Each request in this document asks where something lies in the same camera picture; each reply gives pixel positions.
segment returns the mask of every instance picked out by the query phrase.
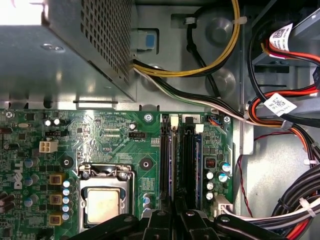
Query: yellow wire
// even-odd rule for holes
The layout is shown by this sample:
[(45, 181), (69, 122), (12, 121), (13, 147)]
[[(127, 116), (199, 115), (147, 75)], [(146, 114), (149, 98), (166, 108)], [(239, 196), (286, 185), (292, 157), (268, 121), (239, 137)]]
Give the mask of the yellow wire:
[[(238, 0), (231, 0), (232, 1), (232, 7), (234, 11), (234, 19), (237, 20), (240, 17), (240, 8)], [(237, 43), (238, 37), (240, 33), (240, 25), (238, 23), (234, 24), (234, 30), (231, 36), (231, 39), (224, 49), (223, 53), (210, 65), (194, 69), (194, 70), (188, 70), (188, 71), (163, 71), (163, 70), (155, 70), (155, 69), (149, 69), (147, 67), (139, 66), (137, 64), (134, 64), (133, 66), (140, 70), (141, 72), (151, 75), (151, 76), (158, 76), (158, 77), (184, 77), (192, 74), (198, 74), (202, 73), (203, 71), (209, 70), (220, 63), (222, 63), (232, 52), (232, 50), (235, 48), (235, 45)]]

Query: power connector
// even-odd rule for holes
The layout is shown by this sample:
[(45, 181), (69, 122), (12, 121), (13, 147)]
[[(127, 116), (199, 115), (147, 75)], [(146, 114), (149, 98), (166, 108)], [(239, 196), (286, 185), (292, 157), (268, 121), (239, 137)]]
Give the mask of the power connector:
[(225, 214), (222, 208), (227, 208), (231, 212), (234, 210), (233, 204), (231, 204), (225, 196), (217, 195), (214, 197), (213, 205), (211, 206), (210, 210), (214, 218), (221, 214)]

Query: cable tie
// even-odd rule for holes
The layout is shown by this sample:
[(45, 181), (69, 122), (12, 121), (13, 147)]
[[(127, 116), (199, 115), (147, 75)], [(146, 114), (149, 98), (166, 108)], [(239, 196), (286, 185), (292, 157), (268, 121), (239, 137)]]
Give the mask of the cable tie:
[(314, 165), (317, 165), (317, 161), (316, 160), (309, 160), (309, 159), (305, 159), (304, 161), (304, 165), (311, 165), (311, 164), (314, 164)]
[(246, 24), (248, 21), (247, 17), (246, 16), (241, 16), (239, 17), (238, 19), (235, 19), (232, 21), (232, 24), (239, 24), (239, 25), (242, 25), (242, 24)]
[(294, 125), (293, 122), (284, 120), (283, 123), (282, 123), (282, 125), (281, 125), (281, 128), (282, 128), (283, 130), (289, 130), (290, 128), (292, 128), (293, 125)]
[(293, 211), (293, 209), (288, 206), (287, 204), (285, 204), (281, 198), (278, 199), (278, 203), (285, 209), (287, 210), (289, 213), (291, 213)]
[(310, 203), (305, 200), (303, 197), (299, 199), (300, 205), (303, 209), (307, 210), (311, 217), (315, 217), (316, 214), (313, 209), (310, 207)]
[(194, 16), (188, 16), (183, 21), (184, 25), (196, 24), (196, 23), (197, 23), (197, 18)]

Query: white wire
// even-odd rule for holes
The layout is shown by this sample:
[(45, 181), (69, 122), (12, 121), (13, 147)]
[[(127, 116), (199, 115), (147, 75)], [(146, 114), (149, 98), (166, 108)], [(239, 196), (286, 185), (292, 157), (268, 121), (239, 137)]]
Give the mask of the white wire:
[(173, 95), (173, 94), (170, 94), (168, 93), (166, 90), (164, 90), (159, 84), (157, 84), (149, 75), (147, 74), (144, 74), (142, 73), (141, 71), (139, 71), (137, 68), (134, 68), (134, 71), (136, 71), (138, 74), (140, 74), (142, 77), (148, 79), (149, 81), (151, 81), (157, 88), (159, 88), (163, 93), (165, 93), (166, 95), (172, 97), (172, 98), (175, 98), (175, 99), (178, 99), (178, 100), (181, 100), (183, 102), (187, 102), (187, 103), (195, 103), (195, 104), (201, 104), (201, 105), (205, 105), (205, 106), (209, 106), (211, 108), (214, 108), (216, 110), (219, 110), (235, 119), (238, 119), (240, 120), (241, 122), (244, 122), (246, 124), (251, 124), (251, 125), (254, 125), (254, 126), (261, 126), (260, 124), (258, 123), (255, 123), (255, 122), (251, 122), (251, 121), (248, 121), (246, 118), (244, 117), (240, 117), (240, 116), (237, 116), (235, 114), (233, 114), (232, 112), (230, 112), (229, 110), (227, 110), (226, 108), (220, 106), (220, 105), (217, 105), (217, 104), (214, 104), (214, 103), (211, 103), (211, 102), (207, 102), (207, 101), (201, 101), (201, 100), (194, 100), (194, 99), (189, 99), (189, 98), (185, 98), (185, 97), (181, 97), (181, 96), (176, 96), (176, 95)]
[[(314, 207), (317, 207), (318, 205), (320, 205), (320, 198), (317, 198), (316, 200), (314, 200), (312, 203), (310, 203), (310, 208), (314, 208)], [(231, 216), (234, 216), (234, 217), (237, 217), (237, 218), (240, 218), (244, 221), (247, 221), (247, 222), (252, 222), (252, 221), (261, 221), (261, 220), (272, 220), (272, 219), (280, 219), (280, 218), (283, 218), (283, 217), (290, 217), (290, 216), (294, 216), (294, 215), (297, 215), (297, 214), (301, 214), (303, 212), (307, 212), (308, 210), (305, 209), (305, 208), (300, 208), (299, 210), (297, 211), (293, 211), (293, 212), (290, 212), (290, 213), (287, 213), (287, 214), (284, 214), (284, 215), (279, 215), (279, 216), (270, 216), (270, 217), (262, 217), (262, 218), (253, 218), (253, 217), (246, 217), (246, 216), (240, 216), (240, 215), (236, 215), (234, 214), (233, 212), (229, 211), (226, 207), (224, 206), (221, 206), (221, 209), (228, 215), (231, 215)]]

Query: green circuit board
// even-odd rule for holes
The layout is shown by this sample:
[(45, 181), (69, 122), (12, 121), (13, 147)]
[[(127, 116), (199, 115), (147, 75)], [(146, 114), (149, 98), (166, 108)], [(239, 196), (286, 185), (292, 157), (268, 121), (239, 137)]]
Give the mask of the green circuit board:
[[(151, 118), (146, 120), (146, 114), (150, 114)], [(141, 217), (145, 209), (145, 194), (150, 198), (151, 208), (159, 208), (161, 114), (105, 110), (1, 110), (0, 194), (15, 196), (13, 209), (0, 213), (1, 239), (66, 240), (76, 235), (79, 226), (77, 170), (82, 163), (131, 165), (136, 173), (134, 214)], [(182, 114), (178, 115), (181, 127)], [(200, 123), (204, 124), (201, 164), (205, 164), (206, 157), (215, 159), (215, 167), (211, 170), (216, 174), (220, 171), (220, 162), (232, 163), (232, 124), (212, 126), (206, 120), (207, 113), (198, 115)], [(54, 123), (56, 119), (60, 120), (57, 125)], [(132, 123), (136, 127), (134, 130), (130, 128)], [(142, 135), (130, 137), (133, 131)], [(40, 152), (40, 141), (48, 140), (58, 141), (57, 151)], [(208, 148), (215, 148), (216, 152), (204, 152)], [(72, 166), (64, 165), (66, 157), (73, 160)], [(143, 159), (150, 160), (148, 169), (141, 165)], [(34, 166), (26, 167), (26, 160), (33, 162)], [(26, 179), (34, 175), (37, 176), (37, 183), (27, 186)], [(66, 187), (62, 182), (52, 181), (57, 175), (70, 183), (67, 187), (68, 204), (51, 204), (54, 195), (66, 197)], [(216, 177), (213, 181), (212, 191), (225, 195), (231, 202), (232, 173), (228, 175), (227, 183), (218, 182)], [(27, 206), (31, 197), (35, 201)], [(68, 211), (63, 212), (65, 205)], [(203, 211), (211, 215), (207, 202), (203, 205)], [(60, 220), (57, 225), (52, 224), (52, 216), (59, 217), (65, 213), (68, 219)]]

